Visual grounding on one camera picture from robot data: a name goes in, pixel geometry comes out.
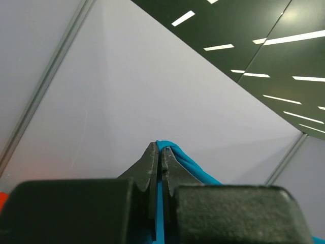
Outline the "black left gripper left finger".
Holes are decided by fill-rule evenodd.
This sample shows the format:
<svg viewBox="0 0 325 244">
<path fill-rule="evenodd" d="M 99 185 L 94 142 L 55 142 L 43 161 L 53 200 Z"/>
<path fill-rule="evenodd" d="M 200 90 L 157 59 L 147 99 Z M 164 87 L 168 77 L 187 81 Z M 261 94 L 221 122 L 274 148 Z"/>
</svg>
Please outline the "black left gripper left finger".
<svg viewBox="0 0 325 244">
<path fill-rule="evenodd" d="M 117 178 L 32 180 L 1 212 L 1 243 L 152 243 L 158 147 Z"/>
</svg>

